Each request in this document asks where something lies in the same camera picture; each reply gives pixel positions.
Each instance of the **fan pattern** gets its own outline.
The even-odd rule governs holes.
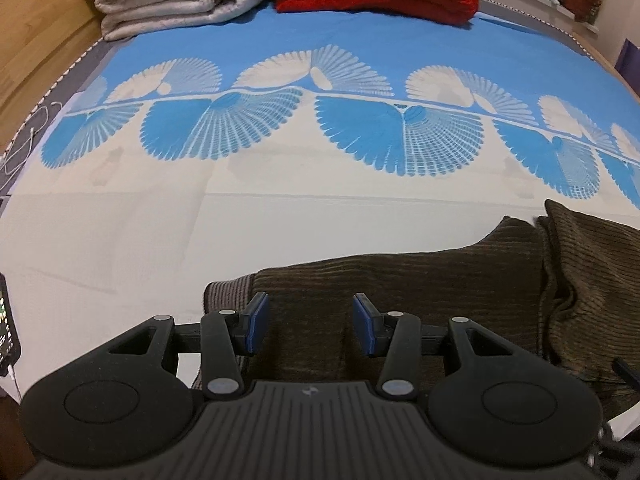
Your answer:
[[[529,108],[481,75],[427,65],[406,76],[402,98],[375,67],[333,44],[276,54],[226,89],[222,81],[214,62],[195,58],[168,59],[121,82],[99,76],[44,143],[42,162],[51,169],[73,163],[137,114],[150,156],[218,160],[271,136],[304,102],[313,103],[329,142],[377,171],[461,170],[479,156],[492,124],[514,158],[556,192],[580,200],[596,195],[599,158],[640,209],[640,131],[601,128],[556,96],[540,96]]]

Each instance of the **logo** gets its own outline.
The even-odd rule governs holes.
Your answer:
[[[315,386],[308,386],[304,390],[302,390],[302,393],[304,393],[306,396],[309,396],[309,397],[313,397],[315,394],[319,392],[320,390],[318,390]]]

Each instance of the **textured black surface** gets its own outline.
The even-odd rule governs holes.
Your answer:
[[[414,404],[367,383],[257,382],[242,399],[207,405],[166,452],[135,465],[80,470],[39,462],[25,480],[491,480],[596,477],[578,463],[500,470],[446,447]]]

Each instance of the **wooden surface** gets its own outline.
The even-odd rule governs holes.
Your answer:
[[[0,397],[0,478],[17,480],[35,464],[18,421],[18,404]]]
[[[638,104],[640,104],[640,96],[638,96],[638,94],[636,94],[636,92],[631,88],[631,86],[629,86],[629,83],[627,83],[625,79],[620,75],[620,72],[618,72],[613,67],[613,65],[601,53],[599,53],[596,50],[596,48],[586,38],[580,36],[575,32],[574,32],[574,38],[578,40],[578,43],[580,43],[588,51],[588,53],[593,56],[593,59],[595,59],[598,63],[600,63],[604,67],[604,69],[607,70],[610,74],[615,76],[626,87],[626,89],[629,90],[629,93],[636,98],[636,101],[638,101]]]
[[[91,0],[0,0],[0,147],[98,38]]]

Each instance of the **white cable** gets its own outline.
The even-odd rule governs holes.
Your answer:
[[[60,105],[59,102],[53,102],[52,105],[57,104]],[[19,148],[13,150],[14,146],[12,145],[9,150],[7,152],[4,153],[4,155],[2,157],[0,157],[0,170],[4,170],[4,174],[8,177],[8,179],[5,181],[4,184],[2,184],[2,186],[0,186],[0,192],[4,190],[5,187],[7,187],[11,182],[12,182],[12,178],[14,177],[14,175],[16,173],[18,173],[18,171],[20,171],[20,169],[25,165],[25,163],[27,162],[27,159],[29,158],[29,155],[31,155],[31,152],[33,151],[34,148],[34,137],[39,134],[45,126],[47,126],[47,123],[49,123],[49,109],[46,106],[42,106],[39,107],[31,117],[35,116],[40,110],[44,110],[45,114],[46,114],[46,118],[44,123],[42,123],[42,126],[39,127],[37,130],[33,127],[31,127],[30,132],[29,132],[29,138],[27,140],[25,140]],[[12,170],[7,171],[7,163],[14,158],[15,155],[17,155],[21,149],[23,149],[26,145],[29,145],[29,148],[27,150],[27,155],[24,157],[24,160],[20,163],[18,163]]]
[[[18,387],[18,381],[15,380],[14,366],[13,365],[9,365],[7,369],[9,370],[9,376],[14,381],[15,391],[18,393],[18,403],[20,403],[20,402],[22,402],[22,394],[20,393],[20,388]]]
[[[613,432],[613,440],[615,442],[622,440],[629,433],[640,426],[640,402],[634,404],[626,412],[620,413],[609,421],[611,431]]]

